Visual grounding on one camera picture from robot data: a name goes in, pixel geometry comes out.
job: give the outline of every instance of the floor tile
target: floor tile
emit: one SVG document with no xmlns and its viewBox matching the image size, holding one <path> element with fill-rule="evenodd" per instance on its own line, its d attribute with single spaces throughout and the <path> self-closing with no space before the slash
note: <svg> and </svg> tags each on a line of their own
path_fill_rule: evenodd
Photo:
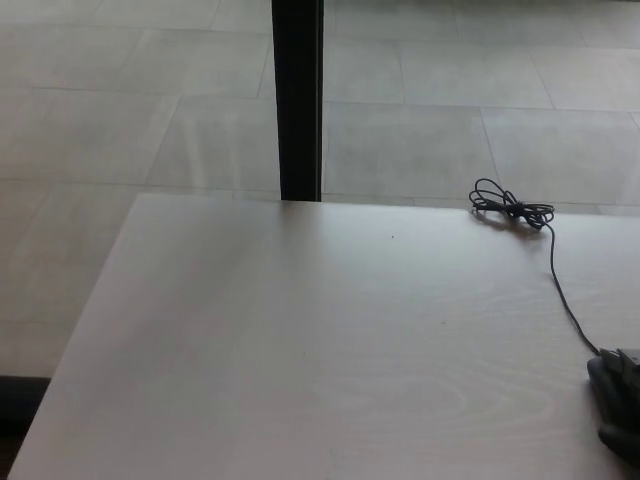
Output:
<svg viewBox="0 0 640 480">
<path fill-rule="evenodd" d="M 495 176 L 473 108 L 332 104 L 326 193 L 465 198 Z"/>
<path fill-rule="evenodd" d="M 400 52 L 395 43 L 327 39 L 324 72 L 328 101 L 403 102 Z"/>
<path fill-rule="evenodd" d="M 70 23 L 90 15 L 100 0 L 0 0 L 0 23 Z"/>
<path fill-rule="evenodd" d="M 136 193 L 124 186 L 53 187 L 0 272 L 0 323 L 74 325 Z"/>
<path fill-rule="evenodd" d="M 629 115 L 483 109 L 483 117 L 502 185 L 518 198 L 640 202 L 640 131 Z"/>
<path fill-rule="evenodd" d="M 0 268 L 9 261 L 46 192 L 40 183 L 0 181 Z"/>
<path fill-rule="evenodd" d="M 220 0 L 212 30 L 272 33 L 269 0 Z"/>
<path fill-rule="evenodd" d="M 122 28 L 0 25 L 0 85 L 109 89 L 141 35 Z"/>
<path fill-rule="evenodd" d="M 275 102 L 182 97 L 148 183 L 279 191 Z"/>
<path fill-rule="evenodd" d="M 456 9 L 460 38 L 471 42 L 583 46 L 571 10 L 562 5 L 476 4 Z"/>
<path fill-rule="evenodd" d="M 11 124 L 29 105 L 31 90 L 22 88 L 0 88 L 0 137 L 11 128 Z"/>
<path fill-rule="evenodd" d="M 640 4 L 587 2 L 575 9 L 580 33 L 592 47 L 640 47 Z"/>
<path fill-rule="evenodd" d="M 72 331 L 50 323 L 0 323 L 0 375 L 52 377 Z"/>
<path fill-rule="evenodd" d="M 147 31 L 116 88 L 255 97 L 268 46 L 267 35 Z"/>
<path fill-rule="evenodd" d="M 176 98 L 34 90 L 0 132 L 0 178 L 142 183 Z"/>
<path fill-rule="evenodd" d="M 640 51 L 536 47 L 532 56 L 556 108 L 640 110 Z"/>
<path fill-rule="evenodd" d="M 337 35 L 397 40 L 456 40 L 451 5 L 439 0 L 337 0 Z"/>
<path fill-rule="evenodd" d="M 602 215 L 614 217 L 640 217 L 640 207 L 635 205 L 598 205 Z"/>
<path fill-rule="evenodd" d="M 326 203 L 355 203 L 360 205 L 398 205 L 413 206 L 413 198 L 408 197 L 374 197 L 371 195 L 343 195 L 340 193 L 324 193 L 322 201 Z"/>
<path fill-rule="evenodd" d="M 206 30 L 219 0 L 103 0 L 91 21 L 103 25 Z"/>
<path fill-rule="evenodd" d="M 526 49 L 403 43 L 405 102 L 551 108 Z"/>
</svg>

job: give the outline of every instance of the wood grain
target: wood grain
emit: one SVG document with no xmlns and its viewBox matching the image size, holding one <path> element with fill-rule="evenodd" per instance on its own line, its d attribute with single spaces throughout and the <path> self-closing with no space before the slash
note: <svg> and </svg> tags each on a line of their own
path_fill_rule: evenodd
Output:
<svg viewBox="0 0 640 480">
<path fill-rule="evenodd" d="M 554 227 L 590 337 L 640 346 L 640 222 Z M 10 478 L 635 478 L 548 248 L 462 210 L 142 195 Z"/>
</svg>

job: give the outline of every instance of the mouse cable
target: mouse cable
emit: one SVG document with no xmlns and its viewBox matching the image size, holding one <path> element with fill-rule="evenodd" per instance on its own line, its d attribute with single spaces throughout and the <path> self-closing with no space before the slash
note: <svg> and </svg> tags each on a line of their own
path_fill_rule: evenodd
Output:
<svg viewBox="0 0 640 480">
<path fill-rule="evenodd" d="M 483 182 L 489 183 L 490 186 L 481 188 L 482 186 L 480 184 Z M 551 225 L 549 225 L 554 217 L 553 212 L 555 209 L 553 205 L 521 202 L 513 193 L 509 190 L 503 189 L 500 185 L 489 178 L 481 178 L 476 182 L 474 189 L 469 193 L 469 200 L 471 200 L 473 208 L 478 212 L 499 212 L 513 220 L 523 218 L 529 226 L 535 230 L 540 231 L 543 227 L 547 227 L 551 231 L 549 264 L 551 265 L 553 283 L 556 285 L 556 289 L 560 295 L 560 300 L 562 300 L 562 305 L 564 306 L 564 309 L 567 312 L 567 315 L 569 315 L 571 321 L 573 321 L 573 324 L 578 331 L 578 335 L 580 335 L 580 338 L 589 350 L 599 356 L 600 351 L 584 334 L 582 327 L 580 326 L 580 322 L 578 322 L 578 319 L 571 311 L 571 307 L 569 307 L 569 303 L 564 296 L 564 292 L 562 291 L 562 287 L 558 281 L 558 276 L 556 275 L 556 268 L 553 260 L 556 246 L 556 232 L 551 228 Z"/>
</svg>

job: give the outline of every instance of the gray floor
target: gray floor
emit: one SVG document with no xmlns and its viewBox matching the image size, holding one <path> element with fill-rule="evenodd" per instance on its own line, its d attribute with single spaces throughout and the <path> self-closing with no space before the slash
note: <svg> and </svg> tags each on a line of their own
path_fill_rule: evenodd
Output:
<svg viewBox="0 0 640 480">
<path fill-rule="evenodd" d="M 325 200 L 489 176 L 640 214 L 640 4 L 326 3 Z M 278 198 L 270 28 L 267 0 L 0 0 L 0 374 L 53 372 L 137 193 Z"/>
</svg>

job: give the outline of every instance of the black mouse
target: black mouse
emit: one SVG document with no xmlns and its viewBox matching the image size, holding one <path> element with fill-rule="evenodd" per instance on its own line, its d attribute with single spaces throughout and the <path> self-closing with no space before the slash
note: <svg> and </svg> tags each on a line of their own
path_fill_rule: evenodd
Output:
<svg viewBox="0 0 640 480">
<path fill-rule="evenodd" d="M 640 351 L 603 350 L 589 360 L 587 370 L 603 417 L 600 440 L 640 467 Z"/>
</svg>

